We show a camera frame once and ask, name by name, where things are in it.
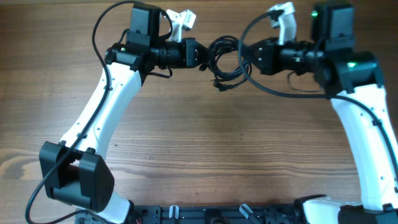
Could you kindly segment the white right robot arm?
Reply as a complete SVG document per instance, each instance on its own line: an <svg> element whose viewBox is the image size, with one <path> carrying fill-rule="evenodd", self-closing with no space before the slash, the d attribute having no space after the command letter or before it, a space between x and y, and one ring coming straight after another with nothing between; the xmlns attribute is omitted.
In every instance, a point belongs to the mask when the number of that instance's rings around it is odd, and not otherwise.
<svg viewBox="0 0 398 224"><path fill-rule="evenodd" d="M312 73L320 85L318 99L327 99L348 138L359 176L361 200L336 201L320 194L294 203L268 205L265 223L396 223L397 140L386 103L386 89L377 57L355 52L354 8L347 1L323 1L311 13L309 42L296 39L291 2L265 14L280 30L252 45L238 44L238 58L263 75L287 70Z"/></svg>

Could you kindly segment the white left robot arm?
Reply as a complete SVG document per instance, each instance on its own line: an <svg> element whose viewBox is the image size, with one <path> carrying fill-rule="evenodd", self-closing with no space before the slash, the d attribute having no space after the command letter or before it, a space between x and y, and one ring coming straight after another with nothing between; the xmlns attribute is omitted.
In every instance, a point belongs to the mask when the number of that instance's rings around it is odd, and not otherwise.
<svg viewBox="0 0 398 224"><path fill-rule="evenodd" d="M103 223L137 223L132 201L114 191L106 165L110 139L132 98L149 76L170 78L174 69L207 63L209 50L184 38L196 16L142 2L132 3L131 22L104 55L101 79L74 125L58 143L39 152L47 197L76 206L75 216Z"/></svg>

